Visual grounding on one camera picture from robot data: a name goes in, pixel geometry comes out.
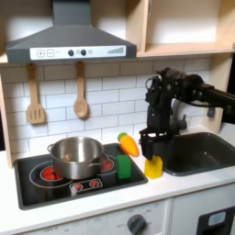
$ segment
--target sink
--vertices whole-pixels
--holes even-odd
[[[211,133],[177,136],[168,147],[162,157],[164,171],[175,176],[235,165],[235,148]]]

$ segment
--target wooden spatula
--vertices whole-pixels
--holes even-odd
[[[77,100],[74,103],[74,112],[79,118],[86,118],[88,114],[88,105],[84,99],[84,63],[76,63],[77,70]]]
[[[36,80],[37,67],[31,63],[27,65],[28,79],[29,79],[29,90],[31,96],[31,104],[27,110],[27,119],[30,124],[43,123],[45,121],[45,113],[42,106],[39,104],[38,88]]]

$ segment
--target wooden shelf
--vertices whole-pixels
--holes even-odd
[[[145,52],[139,52],[138,57],[172,56],[192,54],[215,54],[234,52],[232,46],[221,46],[217,43],[174,43],[147,44]]]

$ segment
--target silver pot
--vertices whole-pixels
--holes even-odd
[[[103,145],[87,137],[68,138],[48,146],[54,167],[62,177],[67,179],[83,179],[91,177],[99,171]]]

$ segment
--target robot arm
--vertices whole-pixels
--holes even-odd
[[[154,144],[167,144],[181,129],[186,129],[185,116],[182,120],[171,122],[173,114],[173,99],[180,100],[191,106],[221,107],[230,114],[235,114],[235,95],[215,89],[205,84],[203,79],[196,75],[187,75],[166,68],[156,73],[156,76],[146,82],[148,90],[146,102],[149,103],[147,128],[140,132],[140,144],[143,155],[151,160]],[[207,102],[199,105],[194,101]]]

